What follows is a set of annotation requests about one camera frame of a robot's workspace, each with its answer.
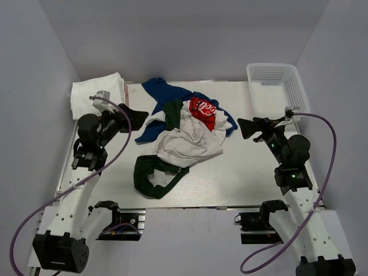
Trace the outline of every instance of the red cloth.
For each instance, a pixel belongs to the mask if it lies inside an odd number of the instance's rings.
[[[189,111],[194,118],[202,121],[210,131],[214,129],[216,107],[204,99],[190,99]]]

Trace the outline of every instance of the folded white towel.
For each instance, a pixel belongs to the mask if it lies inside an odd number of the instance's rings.
[[[92,106],[89,96],[95,96],[97,92],[105,90],[110,92],[110,100],[115,104],[125,103],[124,79],[119,73],[115,73],[101,78],[89,79],[84,82],[74,82],[71,89],[70,106],[73,113],[73,120],[78,120],[83,115],[101,113]]]

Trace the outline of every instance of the white plastic basket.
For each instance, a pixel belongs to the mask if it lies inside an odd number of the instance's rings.
[[[254,111],[259,117],[280,118],[286,106],[310,112],[303,84],[295,66],[282,63],[251,63],[248,83]]]

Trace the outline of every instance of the gray wall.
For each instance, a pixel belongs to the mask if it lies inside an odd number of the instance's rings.
[[[332,0],[297,62],[312,111],[336,128],[338,151],[324,200],[337,210],[361,275],[368,275],[367,13],[368,1]],[[322,183],[332,137],[322,122],[304,121]]]
[[[0,274],[15,275],[10,240],[55,191],[74,125],[71,82],[79,77],[36,0],[0,2]],[[35,231],[33,220],[18,238],[22,271]]]
[[[39,0],[79,76],[244,80],[295,64],[328,0]]]

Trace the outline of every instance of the robotic arm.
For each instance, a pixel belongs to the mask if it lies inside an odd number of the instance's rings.
[[[98,96],[109,98],[100,91]],[[128,122],[122,113],[112,111],[104,101],[95,99],[93,106],[101,111],[101,117],[86,114],[78,120],[79,138],[74,144],[74,160],[69,187],[103,168],[108,154],[105,146],[118,132],[128,131]],[[119,107],[131,119],[132,129],[139,129],[148,112],[137,112],[124,104]],[[96,204],[87,219],[83,217],[92,190],[101,174],[97,174],[60,200],[59,210],[45,234],[37,234],[33,248],[42,268],[81,273],[88,261],[89,246],[108,225],[120,221],[118,204],[104,201]]]
[[[253,141],[264,141],[279,163],[274,171],[275,181],[292,210],[281,200],[266,201],[259,216],[266,226],[277,231],[284,242],[298,233],[290,246],[297,267],[296,276],[353,276],[356,270],[353,260],[343,258],[333,244],[320,213],[314,209],[319,195],[313,189],[305,168],[311,144],[304,136],[294,135],[287,139],[284,135],[285,125],[292,123],[292,117],[293,110],[286,108],[285,117],[277,120],[238,119],[244,139],[249,139],[255,132],[262,133]]]

